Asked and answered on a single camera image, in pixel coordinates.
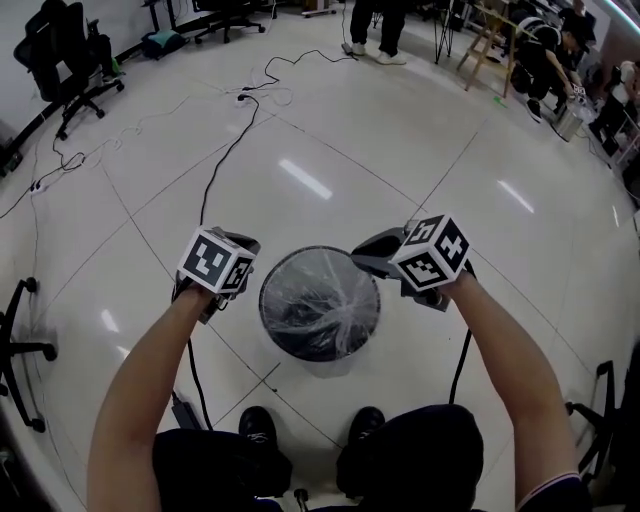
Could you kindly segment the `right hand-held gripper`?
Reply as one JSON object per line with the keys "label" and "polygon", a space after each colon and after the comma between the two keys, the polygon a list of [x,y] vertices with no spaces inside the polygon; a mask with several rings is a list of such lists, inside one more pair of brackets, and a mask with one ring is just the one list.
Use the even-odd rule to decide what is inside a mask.
{"label": "right hand-held gripper", "polygon": [[409,221],[360,243],[351,252],[354,265],[379,279],[400,279],[401,294],[416,303],[444,312],[450,299],[440,288],[466,271],[471,245],[451,215]]}

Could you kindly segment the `person's right forearm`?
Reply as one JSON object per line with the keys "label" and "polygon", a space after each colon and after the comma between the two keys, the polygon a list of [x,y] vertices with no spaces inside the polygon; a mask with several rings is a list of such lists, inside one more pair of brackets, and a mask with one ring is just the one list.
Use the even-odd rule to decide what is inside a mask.
{"label": "person's right forearm", "polygon": [[515,503],[578,469],[561,389],[548,359],[526,330],[464,271],[443,293],[470,328],[514,432]]}

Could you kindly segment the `person's left forearm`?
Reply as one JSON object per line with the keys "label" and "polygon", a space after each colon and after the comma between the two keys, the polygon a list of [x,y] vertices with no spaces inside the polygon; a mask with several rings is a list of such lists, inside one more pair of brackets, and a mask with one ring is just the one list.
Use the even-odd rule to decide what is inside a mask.
{"label": "person's left forearm", "polygon": [[160,512],[154,439],[187,342],[212,299],[199,285],[183,291],[117,371],[91,439],[88,512]]}

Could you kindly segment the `dark navy and teal backpack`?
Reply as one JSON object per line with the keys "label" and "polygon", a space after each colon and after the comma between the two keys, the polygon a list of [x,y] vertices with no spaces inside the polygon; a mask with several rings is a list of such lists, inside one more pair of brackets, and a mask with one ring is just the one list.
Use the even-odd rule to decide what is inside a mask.
{"label": "dark navy and teal backpack", "polygon": [[141,38],[141,50],[148,59],[159,60],[183,48],[189,39],[173,31],[148,33]]}

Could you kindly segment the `person's right black shoe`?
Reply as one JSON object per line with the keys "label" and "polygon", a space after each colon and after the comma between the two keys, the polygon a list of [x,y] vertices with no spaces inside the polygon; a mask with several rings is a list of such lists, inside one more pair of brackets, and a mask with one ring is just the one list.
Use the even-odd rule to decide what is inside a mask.
{"label": "person's right black shoe", "polygon": [[365,439],[385,423],[385,416],[380,409],[374,406],[361,408],[351,422],[348,432],[348,444],[351,445]]}

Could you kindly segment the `person's black shoe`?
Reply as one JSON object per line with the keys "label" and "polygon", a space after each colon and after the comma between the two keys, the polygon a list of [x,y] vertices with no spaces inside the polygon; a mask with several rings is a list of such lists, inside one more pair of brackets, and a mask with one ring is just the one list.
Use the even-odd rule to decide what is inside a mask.
{"label": "person's black shoe", "polygon": [[385,423],[385,416],[380,409],[374,406],[361,408],[351,422],[348,432],[348,444],[351,445],[365,439]]}
{"label": "person's black shoe", "polygon": [[269,411],[262,406],[251,406],[243,411],[238,433],[254,443],[277,446],[276,426]]}

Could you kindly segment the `person's left black shoe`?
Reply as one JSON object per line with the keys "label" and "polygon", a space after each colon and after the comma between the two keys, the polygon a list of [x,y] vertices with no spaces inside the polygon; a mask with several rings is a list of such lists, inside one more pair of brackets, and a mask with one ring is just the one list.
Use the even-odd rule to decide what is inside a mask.
{"label": "person's left black shoe", "polygon": [[254,443],[277,446],[276,426],[269,411],[262,406],[251,406],[243,411],[238,433]]}

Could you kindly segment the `person's right leg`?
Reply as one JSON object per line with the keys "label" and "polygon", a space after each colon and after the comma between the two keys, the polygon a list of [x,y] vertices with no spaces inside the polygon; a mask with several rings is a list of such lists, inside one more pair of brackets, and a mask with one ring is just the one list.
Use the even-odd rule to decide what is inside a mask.
{"label": "person's right leg", "polygon": [[366,512],[470,512],[483,466],[473,414],[460,405],[431,405],[347,441],[336,484]]}

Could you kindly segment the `person's leg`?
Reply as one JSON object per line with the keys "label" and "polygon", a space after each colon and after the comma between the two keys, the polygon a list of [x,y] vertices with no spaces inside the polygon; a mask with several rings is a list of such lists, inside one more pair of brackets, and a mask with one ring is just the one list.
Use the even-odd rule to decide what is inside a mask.
{"label": "person's leg", "polygon": [[292,464],[276,446],[236,433],[159,433],[153,469],[162,512],[282,512]]}
{"label": "person's leg", "polygon": [[366,512],[470,512],[483,466],[473,414],[460,405],[431,405],[347,441],[336,484]]}

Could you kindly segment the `black mesh office chair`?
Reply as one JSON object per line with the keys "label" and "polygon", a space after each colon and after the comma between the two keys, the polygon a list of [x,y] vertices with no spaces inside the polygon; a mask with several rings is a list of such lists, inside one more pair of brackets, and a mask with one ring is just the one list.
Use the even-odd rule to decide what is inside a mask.
{"label": "black mesh office chair", "polygon": [[249,19],[261,3],[262,0],[192,0],[195,12],[208,12],[208,15],[202,18],[206,23],[205,29],[193,37],[195,44],[201,45],[206,35],[219,30],[223,31],[223,43],[228,44],[231,28],[254,27],[260,34],[265,33],[266,28],[261,23]]}
{"label": "black mesh office chair", "polygon": [[56,138],[67,139],[67,127],[82,108],[98,118],[105,112],[94,99],[125,85],[120,77],[104,83],[99,64],[87,44],[87,22],[79,1],[45,0],[26,23],[25,37],[14,50],[14,58],[32,75],[43,101],[63,109]]}

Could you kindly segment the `silver pedal bin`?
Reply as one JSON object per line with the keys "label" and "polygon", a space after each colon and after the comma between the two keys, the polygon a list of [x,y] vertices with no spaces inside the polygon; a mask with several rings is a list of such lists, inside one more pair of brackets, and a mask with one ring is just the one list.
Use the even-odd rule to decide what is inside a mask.
{"label": "silver pedal bin", "polygon": [[583,124],[583,106],[567,102],[551,123],[554,132],[565,142],[570,142]]}

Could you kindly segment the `person's left leg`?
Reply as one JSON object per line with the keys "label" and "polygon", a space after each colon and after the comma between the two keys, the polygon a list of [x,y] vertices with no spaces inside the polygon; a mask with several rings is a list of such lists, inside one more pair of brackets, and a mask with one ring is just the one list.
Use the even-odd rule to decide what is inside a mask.
{"label": "person's left leg", "polygon": [[159,433],[153,469],[162,512],[282,512],[292,464],[276,446],[236,433]]}

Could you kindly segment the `black television stand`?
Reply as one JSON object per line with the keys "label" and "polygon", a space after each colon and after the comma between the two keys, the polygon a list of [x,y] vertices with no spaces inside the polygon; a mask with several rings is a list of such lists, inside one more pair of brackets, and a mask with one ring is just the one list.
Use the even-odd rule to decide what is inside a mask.
{"label": "black television stand", "polygon": [[166,8],[166,14],[168,16],[170,29],[177,30],[177,16],[174,11],[173,0],[142,0],[142,6],[149,10],[152,25],[155,32],[161,30],[159,18],[158,18],[158,6],[161,5]]}

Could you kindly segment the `black high-back office chair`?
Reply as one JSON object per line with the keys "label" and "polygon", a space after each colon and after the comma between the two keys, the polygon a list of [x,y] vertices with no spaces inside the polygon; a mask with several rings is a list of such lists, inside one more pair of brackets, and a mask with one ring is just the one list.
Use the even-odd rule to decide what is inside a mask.
{"label": "black high-back office chair", "polygon": [[35,295],[38,290],[39,283],[33,276],[21,279],[7,309],[0,311],[0,396],[11,396],[24,424],[35,432],[45,433],[44,419],[40,416],[31,418],[27,413],[12,366],[15,356],[28,353],[41,352],[49,362],[57,359],[57,348],[50,342],[12,341],[13,326],[23,292],[27,291],[29,294]]}

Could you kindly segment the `person's dark shirt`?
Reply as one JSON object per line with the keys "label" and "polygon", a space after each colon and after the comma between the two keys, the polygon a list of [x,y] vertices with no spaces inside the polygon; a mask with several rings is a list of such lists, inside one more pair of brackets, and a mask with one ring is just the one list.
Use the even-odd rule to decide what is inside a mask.
{"label": "person's dark shirt", "polygon": [[563,472],[536,485],[515,479],[516,512],[593,512],[587,486],[577,471]]}

